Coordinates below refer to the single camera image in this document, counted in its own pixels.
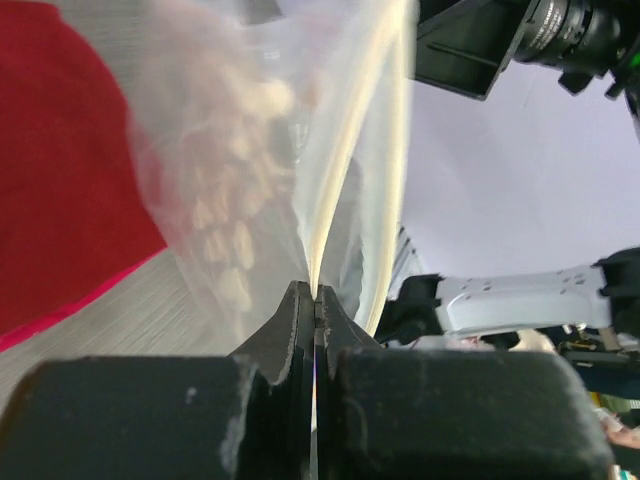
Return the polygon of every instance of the pink edge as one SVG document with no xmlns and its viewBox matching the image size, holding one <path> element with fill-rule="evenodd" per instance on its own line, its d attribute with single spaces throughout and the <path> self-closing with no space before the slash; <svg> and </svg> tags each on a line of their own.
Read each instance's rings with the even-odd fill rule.
<svg viewBox="0 0 640 480">
<path fill-rule="evenodd" d="M 82 298 L 80 301 L 75 303 L 70 303 L 65 305 L 64 307 L 58 309 L 55 312 L 50 313 L 38 320 L 34 320 L 22 327 L 18 327 L 15 330 L 12 330 L 9 333 L 5 333 L 0 336 L 0 353 L 9 350 L 11 347 L 15 347 L 16 345 L 29 340 L 31 337 L 34 337 L 45 330 L 57 325 L 62 322 L 66 318 L 71 315 L 79 312 L 84 307 L 92 303 L 93 301 L 100 298 L 102 295 L 107 293 L 113 287 L 115 287 L 118 283 L 124 280 L 126 277 L 135 272 L 142 265 L 147 263 L 151 258 L 155 257 L 157 253 L 153 254 L 151 257 L 143 260 L 142 262 L 134 265 L 133 267 L 128 268 L 127 270 L 119 273 L 112 279 L 106 281 L 102 285 L 100 285 L 96 290 L 91 292 L 86 297 Z"/>
</svg>

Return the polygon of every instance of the red fabric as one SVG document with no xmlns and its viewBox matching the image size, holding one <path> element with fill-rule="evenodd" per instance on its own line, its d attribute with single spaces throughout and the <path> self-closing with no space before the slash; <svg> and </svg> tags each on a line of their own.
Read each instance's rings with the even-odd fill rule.
<svg viewBox="0 0 640 480">
<path fill-rule="evenodd" d="M 5 333 L 4 335 L 0 335 L 0 353 L 5 350 L 10 349 L 11 347 L 15 347 L 16 345 L 29 340 L 31 337 L 44 332 L 45 330 L 53 327 L 57 323 L 61 322 L 65 318 L 73 315 L 74 313 L 79 312 L 84 307 L 89 305 L 94 300 L 97 300 L 102 295 L 107 293 L 113 287 L 115 287 L 118 283 L 124 280 L 125 277 L 136 271 L 139 267 L 141 267 L 146 262 L 140 262 L 138 265 L 135 265 L 131 268 L 128 268 L 124 272 L 120 272 L 114 278 L 106 281 L 102 285 L 100 285 L 96 290 L 91 292 L 89 295 L 80 299 L 80 301 L 75 303 L 70 303 L 68 305 L 63 306 L 59 310 L 49 313 L 38 320 L 34 320 L 33 322 L 29 322 L 21 327 L 12 330 L 11 332 Z"/>
<path fill-rule="evenodd" d="M 55 7 L 0 1 L 0 335 L 164 248 L 126 118 L 112 75 Z"/>
</svg>

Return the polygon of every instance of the white wall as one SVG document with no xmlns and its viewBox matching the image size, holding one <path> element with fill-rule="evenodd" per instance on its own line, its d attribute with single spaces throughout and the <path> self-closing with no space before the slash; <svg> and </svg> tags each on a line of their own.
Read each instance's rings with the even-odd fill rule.
<svg viewBox="0 0 640 480">
<path fill-rule="evenodd" d="M 512 64 L 486 102 L 416 85 L 404 225 L 425 269 L 501 275 L 640 244 L 640 147 L 623 98 Z"/>
</svg>

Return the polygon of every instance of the camera lens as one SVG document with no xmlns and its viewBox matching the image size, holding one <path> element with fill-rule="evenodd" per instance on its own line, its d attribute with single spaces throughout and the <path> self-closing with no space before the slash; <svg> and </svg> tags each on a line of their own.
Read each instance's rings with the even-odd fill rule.
<svg viewBox="0 0 640 480">
<path fill-rule="evenodd" d="M 539 0 L 514 58 L 601 77 L 633 43 L 637 15 L 633 0 Z"/>
</svg>

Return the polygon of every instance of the clear plastic bag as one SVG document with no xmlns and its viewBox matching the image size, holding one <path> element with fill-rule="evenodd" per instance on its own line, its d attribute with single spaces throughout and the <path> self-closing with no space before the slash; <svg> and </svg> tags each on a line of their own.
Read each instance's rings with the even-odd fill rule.
<svg viewBox="0 0 640 480">
<path fill-rule="evenodd" d="M 298 3 L 155 0 L 143 27 L 141 195 L 229 348 L 292 280 L 334 286 L 370 332 L 389 286 L 413 3 Z"/>
</svg>

